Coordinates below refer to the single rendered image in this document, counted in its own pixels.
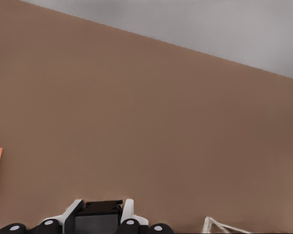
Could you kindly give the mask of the silver frame foot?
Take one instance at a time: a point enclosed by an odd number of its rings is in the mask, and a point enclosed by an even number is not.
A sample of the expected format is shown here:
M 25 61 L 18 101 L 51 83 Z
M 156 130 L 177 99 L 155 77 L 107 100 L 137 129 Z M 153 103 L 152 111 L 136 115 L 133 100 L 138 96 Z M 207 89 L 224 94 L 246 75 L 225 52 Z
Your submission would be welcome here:
M 220 223 L 213 219 L 212 217 L 207 216 L 204 220 L 204 225 L 202 228 L 202 233 L 204 234 L 211 234 L 212 227 L 215 226 L 219 229 L 222 233 L 225 234 L 232 234 L 232 233 L 242 233 L 242 234 L 251 234 L 251 232 L 236 228 L 227 224 Z

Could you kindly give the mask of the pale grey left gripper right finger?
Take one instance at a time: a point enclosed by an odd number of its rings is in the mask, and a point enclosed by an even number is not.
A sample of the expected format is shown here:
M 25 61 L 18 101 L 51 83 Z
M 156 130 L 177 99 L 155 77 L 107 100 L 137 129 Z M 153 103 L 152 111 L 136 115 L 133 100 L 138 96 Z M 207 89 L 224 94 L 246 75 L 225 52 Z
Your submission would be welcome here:
M 125 200 L 121 216 L 121 224 L 127 219 L 135 219 L 140 225 L 149 225 L 149 221 L 146 218 L 134 214 L 134 200 L 131 198 Z

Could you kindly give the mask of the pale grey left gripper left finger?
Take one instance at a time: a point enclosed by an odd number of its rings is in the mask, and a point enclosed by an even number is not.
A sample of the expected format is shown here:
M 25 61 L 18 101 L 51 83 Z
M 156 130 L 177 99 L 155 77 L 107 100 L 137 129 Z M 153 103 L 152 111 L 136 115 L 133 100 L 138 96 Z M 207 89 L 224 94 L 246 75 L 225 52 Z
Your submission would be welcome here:
M 63 232 L 74 231 L 75 216 L 78 212 L 81 212 L 83 208 L 84 201 L 82 199 L 76 199 L 63 214 L 54 217 L 54 219 L 58 220 L 59 224 L 62 226 Z

